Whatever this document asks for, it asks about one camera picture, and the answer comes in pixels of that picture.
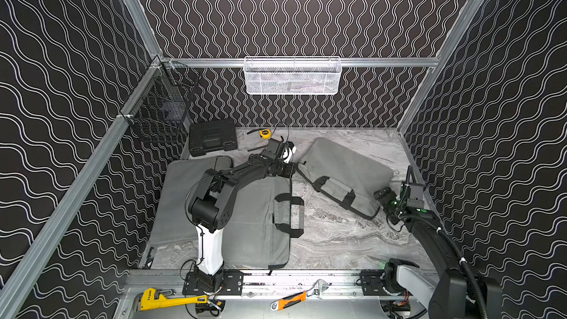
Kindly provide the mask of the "grey zippered laptop bag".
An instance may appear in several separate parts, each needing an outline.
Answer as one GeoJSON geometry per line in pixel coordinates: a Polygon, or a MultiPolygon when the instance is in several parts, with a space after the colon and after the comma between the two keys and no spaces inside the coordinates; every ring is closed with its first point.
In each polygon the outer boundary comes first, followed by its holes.
{"type": "Polygon", "coordinates": [[[314,190],[364,219],[379,213],[374,193],[388,188],[394,176],[387,165],[323,137],[297,162],[296,171],[314,190]]]}

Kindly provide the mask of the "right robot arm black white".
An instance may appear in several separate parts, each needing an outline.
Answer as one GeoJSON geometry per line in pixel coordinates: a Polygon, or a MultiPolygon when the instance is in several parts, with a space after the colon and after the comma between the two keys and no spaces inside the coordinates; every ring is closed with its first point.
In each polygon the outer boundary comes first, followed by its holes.
{"type": "Polygon", "coordinates": [[[425,249],[439,277],[434,281],[414,263],[397,258],[385,265],[382,283],[389,293],[409,293],[430,318],[500,318],[502,288],[466,260],[441,221],[418,199],[419,185],[404,183],[397,196],[390,188],[374,193],[393,224],[402,223],[425,249]]]}

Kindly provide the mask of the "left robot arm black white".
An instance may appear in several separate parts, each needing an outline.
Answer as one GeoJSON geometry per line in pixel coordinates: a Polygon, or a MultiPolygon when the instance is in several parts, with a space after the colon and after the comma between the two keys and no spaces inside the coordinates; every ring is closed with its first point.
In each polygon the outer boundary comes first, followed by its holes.
{"type": "Polygon", "coordinates": [[[269,139],[258,154],[233,168],[208,169],[189,190],[185,215],[197,230],[199,258],[190,274],[205,293],[221,291],[224,258],[221,253],[224,228],[230,221],[241,189],[267,177],[291,177],[297,147],[289,140],[269,139]]]}

